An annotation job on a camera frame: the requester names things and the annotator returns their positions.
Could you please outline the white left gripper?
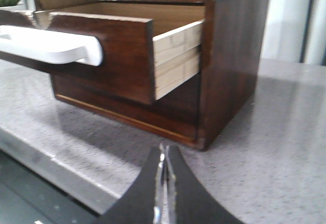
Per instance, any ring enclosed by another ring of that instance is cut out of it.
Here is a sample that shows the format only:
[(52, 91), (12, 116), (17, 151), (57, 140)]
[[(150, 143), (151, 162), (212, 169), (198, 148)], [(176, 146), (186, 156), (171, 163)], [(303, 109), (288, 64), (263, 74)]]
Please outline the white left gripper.
[(1, 51), (47, 64), (99, 66), (103, 51), (93, 36), (1, 25)]

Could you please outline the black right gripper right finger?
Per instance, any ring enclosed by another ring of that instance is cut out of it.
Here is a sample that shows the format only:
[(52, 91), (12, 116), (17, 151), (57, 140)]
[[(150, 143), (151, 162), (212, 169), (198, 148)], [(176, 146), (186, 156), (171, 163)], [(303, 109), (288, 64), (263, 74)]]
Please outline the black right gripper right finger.
[(242, 223), (200, 183), (177, 146), (167, 146), (167, 180), (170, 223)]

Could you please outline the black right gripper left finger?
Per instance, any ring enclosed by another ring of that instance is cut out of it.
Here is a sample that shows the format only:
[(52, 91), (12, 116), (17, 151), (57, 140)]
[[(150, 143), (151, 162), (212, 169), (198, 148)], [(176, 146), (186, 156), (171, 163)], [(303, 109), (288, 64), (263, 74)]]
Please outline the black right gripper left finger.
[(163, 148), (151, 148), (139, 175), (96, 223), (161, 223), (163, 212)]

